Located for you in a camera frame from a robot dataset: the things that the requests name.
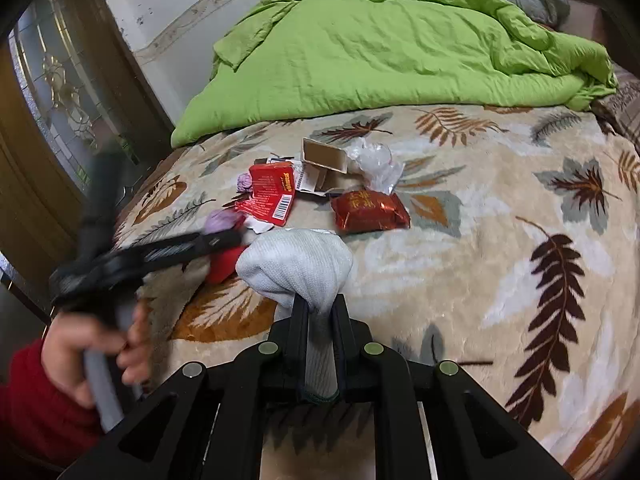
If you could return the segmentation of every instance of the red sweater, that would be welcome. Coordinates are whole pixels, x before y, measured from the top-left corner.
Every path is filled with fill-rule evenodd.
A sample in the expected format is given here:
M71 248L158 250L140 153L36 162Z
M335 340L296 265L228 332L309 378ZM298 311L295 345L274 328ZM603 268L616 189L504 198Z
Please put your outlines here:
M15 354L9 383L0 386L0 478L55 478L102 434L86 410L49 382L42 341Z

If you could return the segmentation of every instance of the leaf-patterned blanket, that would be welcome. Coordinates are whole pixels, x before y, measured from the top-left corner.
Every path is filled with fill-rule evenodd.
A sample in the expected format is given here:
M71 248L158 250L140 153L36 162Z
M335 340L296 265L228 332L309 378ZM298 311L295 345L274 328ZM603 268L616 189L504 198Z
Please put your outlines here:
M238 199L255 158L302 137L388 144L408 230L344 237L352 317L405 357L460 362L577 478L615 457L640 413L638 180L628 140L564 107L391 107L259 123L186 150L133 207L122 246L197 230ZM298 194L287 227L334 227ZM275 304L237 277L204 284L207 260L151 275L154 366L232 360L267 337ZM276 406L262 478L373 478L370 407Z

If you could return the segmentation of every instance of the metal screw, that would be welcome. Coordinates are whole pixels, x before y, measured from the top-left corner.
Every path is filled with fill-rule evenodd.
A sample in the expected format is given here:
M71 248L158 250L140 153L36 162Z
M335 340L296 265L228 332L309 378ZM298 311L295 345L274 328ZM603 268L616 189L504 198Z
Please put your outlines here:
M440 371L445 375L455 375L458 373L458 370L460 370L460 367L453 361L443 361L438 368L440 368Z
M187 363L182 367L182 374L185 377L197 377L202 373L202 365L200 363Z
M273 341L265 341L258 346L258 352L264 355L275 354L278 351L278 345Z
M380 343L371 342L364 345L364 351L369 355L380 355L385 351L385 347Z

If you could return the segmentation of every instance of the green blanket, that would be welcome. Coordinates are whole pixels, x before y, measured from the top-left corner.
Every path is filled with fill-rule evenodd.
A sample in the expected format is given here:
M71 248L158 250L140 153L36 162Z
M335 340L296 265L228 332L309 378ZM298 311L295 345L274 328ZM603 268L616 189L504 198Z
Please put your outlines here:
M172 135L401 104L589 107L606 49L506 0L262 0L214 45L212 81Z

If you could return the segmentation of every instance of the hand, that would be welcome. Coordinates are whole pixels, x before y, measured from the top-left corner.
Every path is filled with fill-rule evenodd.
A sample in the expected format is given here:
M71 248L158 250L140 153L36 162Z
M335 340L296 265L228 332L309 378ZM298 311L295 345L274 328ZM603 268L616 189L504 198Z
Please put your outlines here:
M94 407L94 396L82 368L82 351L87 349L117 355L124 384L146 381L151 355L147 311L143 301L136 305L127 333L109 330L90 314L58 314L49 327L40 356L49 381L80 406Z

